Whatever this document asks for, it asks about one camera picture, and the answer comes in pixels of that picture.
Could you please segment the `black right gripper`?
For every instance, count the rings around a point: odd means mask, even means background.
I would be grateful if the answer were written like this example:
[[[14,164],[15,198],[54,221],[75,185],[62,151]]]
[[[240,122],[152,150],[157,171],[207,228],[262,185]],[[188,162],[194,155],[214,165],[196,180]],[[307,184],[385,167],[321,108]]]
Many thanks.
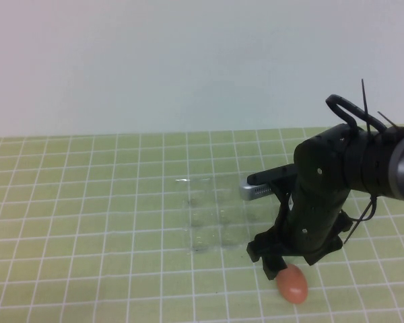
[[[350,191],[310,192],[298,183],[263,186],[280,202],[273,227],[257,234],[246,251],[253,262],[261,260],[272,281],[287,268],[285,256],[298,256],[309,266],[343,247],[341,232],[350,230],[352,220],[342,207]]]

